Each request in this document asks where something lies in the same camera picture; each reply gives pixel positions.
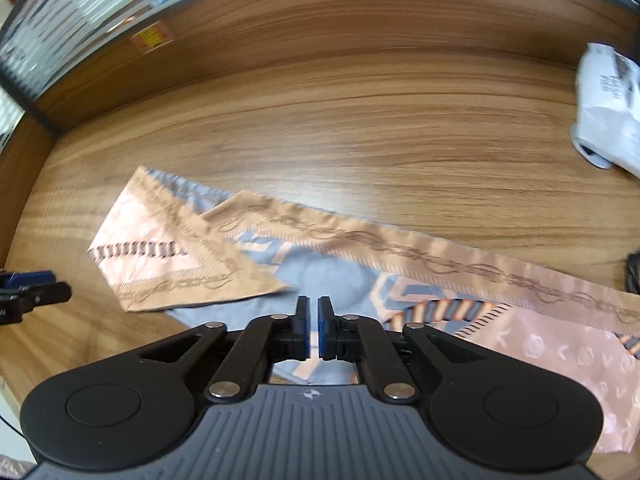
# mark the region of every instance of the wood grain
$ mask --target wood grain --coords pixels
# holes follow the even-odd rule
[[[588,41],[629,50],[638,17],[604,0],[196,0],[162,12],[176,37],[126,37],[38,101],[63,128],[195,79],[384,48],[462,48],[576,65]]]
[[[25,116],[0,153],[0,267],[4,267],[22,209],[54,142],[50,133]]]
[[[178,332],[125,314],[86,249],[136,166],[389,222],[610,286],[640,240],[638,181],[574,150],[574,70],[505,54],[384,50],[271,66],[166,92],[63,137],[8,264],[74,288],[0,328],[18,400],[40,381]],[[607,479],[640,456],[598,456]]]

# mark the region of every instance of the wooden side panel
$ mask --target wooden side panel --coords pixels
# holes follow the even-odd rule
[[[24,205],[54,143],[49,132],[25,116],[0,154],[0,267],[4,266]]]
[[[159,17],[176,41],[143,56],[128,35],[56,83],[40,107],[70,128],[196,78],[380,48],[575,65],[588,41],[628,50],[638,25],[604,0],[196,0]]]

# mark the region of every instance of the metal screw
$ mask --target metal screw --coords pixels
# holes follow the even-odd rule
[[[240,393],[240,386],[231,381],[220,381],[218,383],[213,383],[209,387],[209,393],[214,397],[225,399],[227,397],[236,396]]]
[[[382,391],[391,399],[408,399],[415,394],[415,388],[407,383],[391,383]]]

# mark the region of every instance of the white package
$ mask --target white package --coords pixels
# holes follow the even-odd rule
[[[612,47],[590,43],[575,85],[577,140],[640,178],[640,68]]]

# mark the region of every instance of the white floor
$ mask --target white floor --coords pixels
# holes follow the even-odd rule
[[[0,395],[0,415],[2,415],[14,428],[20,429],[18,419],[9,408],[9,405]],[[0,455],[6,455],[16,460],[35,462],[26,441],[0,420]]]

